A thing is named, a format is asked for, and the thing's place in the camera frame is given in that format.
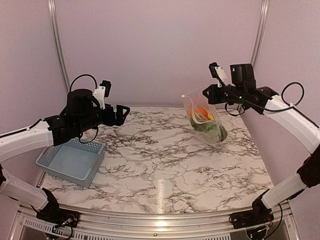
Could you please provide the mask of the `clear zip top bag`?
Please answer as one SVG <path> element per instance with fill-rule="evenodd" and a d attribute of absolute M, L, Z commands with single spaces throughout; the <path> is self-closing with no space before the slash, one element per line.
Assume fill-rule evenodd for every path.
<path fill-rule="evenodd" d="M 187 119 L 193 130 L 204 140 L 210 143 L 221 143 L 227 136 L 222 121 L 218 116 L 216 107 L 208 104 L 208 99 L 203 95 L 203 86 L 181 95 Z"/>

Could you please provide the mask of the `light green fake fruit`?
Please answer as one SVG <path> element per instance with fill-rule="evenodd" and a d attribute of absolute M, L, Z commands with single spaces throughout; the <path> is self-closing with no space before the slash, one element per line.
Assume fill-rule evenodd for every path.
<path fill-rule="evenodd" d="M 195 124 L 194 129 L 205 137 L 214 142 L 223 142 L 227 136 L 228 132 L 221 123 L 216 123 L 215 121 L 208 121 L 202 124 Z"/>

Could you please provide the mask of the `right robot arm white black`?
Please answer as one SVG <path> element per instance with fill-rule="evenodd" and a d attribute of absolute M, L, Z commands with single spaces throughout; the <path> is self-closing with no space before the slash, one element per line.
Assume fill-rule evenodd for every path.
<path fill-rule="evenodd" d="M 230 66 L 231 84 L 226 84 L 227 75 L 216 62 L 208 66 L 217 84 L 203 90 L 202 94 L 210 105 L 240 104 L 247 110 L 252 108 L 260 115 L 275 121 L 293 135 L 309 152 L 296 173 L 283 180 L 256 199 L 248 212 L 247 219 L 258 224 L 267 216 L 267 210 L 282 201 L 312 188 L 320 183 L 320 127 L 288 103 L 270 87 L 257 87 L 253 66 L 250 63 Z"/>

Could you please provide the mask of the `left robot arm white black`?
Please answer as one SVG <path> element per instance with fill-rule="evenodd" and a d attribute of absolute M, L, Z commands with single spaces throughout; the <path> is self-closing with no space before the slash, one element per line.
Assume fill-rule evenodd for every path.
<path fill-rule="evenodd" d="M 81 138 L 84 132 L 97 129 L 100 125 L 123 125 L 130 108 L 106 104 L 107 96 L 107 90 L 103 86 L 94 91 L 70 91 L 67 94 L 66 106 L 60 114 L 1 135 L 0 161 L 3 163 L 32 150 L 59 146 L 71 139 Z M 3 168 L 0 170 L 0 193 L 29 204 L 39 212 L 43 211 L 53 223 L 63 219 L 63 211 L 56 206 L 57 201 L 50 191 L 33 187 Z"/>

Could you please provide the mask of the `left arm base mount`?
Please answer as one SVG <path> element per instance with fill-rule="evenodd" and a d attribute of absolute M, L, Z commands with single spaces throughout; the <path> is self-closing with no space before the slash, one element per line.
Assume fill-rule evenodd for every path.
<path fill-rule="evenodd" d="M 52 192 L 45 188 L 42 188 L 42 190 L 46 194 L 48 203 L 42 210 L 37 210 L 36 218 L 56 224 L 57 228 L 62 226 L 76 228 L 80 213 L 78 211 L 60 208 L 60 205 Z"/>

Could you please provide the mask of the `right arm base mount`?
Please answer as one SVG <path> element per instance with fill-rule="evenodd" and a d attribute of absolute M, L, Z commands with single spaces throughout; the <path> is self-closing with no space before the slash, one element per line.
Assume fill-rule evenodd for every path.
<path fill-rule="evenodd" d="M 229 216 L 228 220 L 234 229 L 252 227 L 274 220 L 272 210 L 262 202 L 262 197 L 266 192 L 267 190 L 252 202 L 251 210 L 234 212 Z"/>

